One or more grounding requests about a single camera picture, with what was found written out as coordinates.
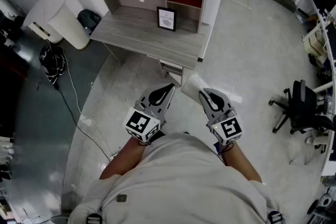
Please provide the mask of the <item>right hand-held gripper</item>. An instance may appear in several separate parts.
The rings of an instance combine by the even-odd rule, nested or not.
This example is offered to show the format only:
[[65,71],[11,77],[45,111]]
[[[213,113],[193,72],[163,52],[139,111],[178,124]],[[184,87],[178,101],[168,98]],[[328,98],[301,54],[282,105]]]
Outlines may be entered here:
[[226,94],[213,88],[205,88],[199,91],[199,99],[207,117],[216,117],[209,120],[207,126],[219,144],[228,145],[242,136],[242,119],[231,108]]

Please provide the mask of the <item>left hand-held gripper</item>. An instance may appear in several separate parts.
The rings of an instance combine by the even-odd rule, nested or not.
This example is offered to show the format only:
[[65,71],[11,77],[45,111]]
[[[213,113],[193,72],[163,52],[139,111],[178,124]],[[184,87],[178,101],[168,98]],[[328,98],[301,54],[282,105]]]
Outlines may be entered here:
[[167,100],[172,97],[174,90],[175,85],[171,83],[148,87],[141,100],[126,115],[123,126],[127,133],[145,145],[156,140],[166,123],[165,113],[171,103]]

